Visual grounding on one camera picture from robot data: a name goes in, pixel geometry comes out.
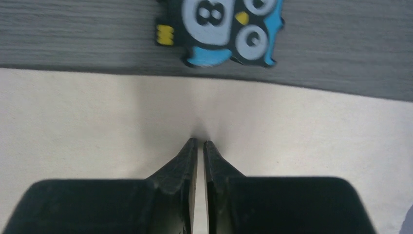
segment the owl eye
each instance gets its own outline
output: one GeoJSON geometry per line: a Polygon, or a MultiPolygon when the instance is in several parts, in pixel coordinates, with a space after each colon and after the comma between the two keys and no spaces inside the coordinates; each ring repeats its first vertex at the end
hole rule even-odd
{"type": "Polygon", "coordinates": [[[270,13],[277,0],[244,0],[246,8],[254,15],[264,16],[270,13]]]}
{"type": "Polygon", "coordinates": [[[238,33],[235,46],[243,58],[257,60],[267,50],[268,36],[262,28],[256,25],[248,25],[238,33]]]}

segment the owl foot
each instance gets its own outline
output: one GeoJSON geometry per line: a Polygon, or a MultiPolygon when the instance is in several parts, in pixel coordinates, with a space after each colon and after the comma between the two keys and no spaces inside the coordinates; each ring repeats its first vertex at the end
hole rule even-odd
{"type": "Polygon", "coordinates": [[[173,46],[174,29],[165,24],[156,25],[156,43],[163,46],[173,46]]]}

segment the cartoon owl toy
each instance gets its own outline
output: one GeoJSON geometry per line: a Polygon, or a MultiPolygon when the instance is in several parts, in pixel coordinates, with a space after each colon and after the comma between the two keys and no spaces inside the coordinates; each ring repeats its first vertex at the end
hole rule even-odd
{"type": "Polygon", "coordinates": [[[156,19],[156,44],[183,46],[190,67],[210,67],[228,59],[271,67],[275,36],[284,26],[283,0],[158,0],[167,4],[156,19]]]}

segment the black plastic jaw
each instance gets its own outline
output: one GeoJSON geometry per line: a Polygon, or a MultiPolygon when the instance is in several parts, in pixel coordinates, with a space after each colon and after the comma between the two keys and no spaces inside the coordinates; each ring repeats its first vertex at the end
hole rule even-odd
{"type": "Polygon", "coordinates": [[[4,234],[192,233],[198,142],[149,178],[33,184],[4,234]]]}
{"type": "MultiPolygon", "coordinates": [[[[32,185],[4,234],[191,234],[198,142],[147,179],[32,185]]],[[[204,144],[210,234],[374,234],[353,187],[330,177],[247,177],[204,144]]]]}

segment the yellow foot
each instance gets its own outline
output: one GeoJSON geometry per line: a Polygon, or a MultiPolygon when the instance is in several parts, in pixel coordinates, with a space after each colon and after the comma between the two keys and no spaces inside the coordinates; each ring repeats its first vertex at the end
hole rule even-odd
{"type": "Polygon", "coordinates": [[[159,24],[156,28],[158,29],[158,43],[161,45],[173,45],[173,28],[162,24],[159,24]]]}

